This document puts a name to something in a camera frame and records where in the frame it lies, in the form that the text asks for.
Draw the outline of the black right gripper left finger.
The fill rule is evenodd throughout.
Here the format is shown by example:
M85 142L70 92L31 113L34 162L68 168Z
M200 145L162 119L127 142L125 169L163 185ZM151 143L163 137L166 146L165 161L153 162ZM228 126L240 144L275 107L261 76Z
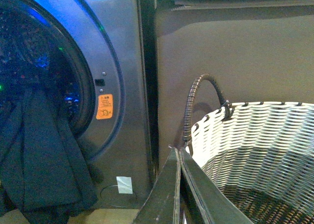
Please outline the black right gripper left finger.
M178 224L180 222L181 165L179 152L172 148L134 224Z

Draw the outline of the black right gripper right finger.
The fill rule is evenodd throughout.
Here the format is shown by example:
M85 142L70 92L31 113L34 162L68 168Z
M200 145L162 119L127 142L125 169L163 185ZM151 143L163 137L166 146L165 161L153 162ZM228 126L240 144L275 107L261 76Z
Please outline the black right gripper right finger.
M251 224L184 149L179 150L183 199L195 224Z

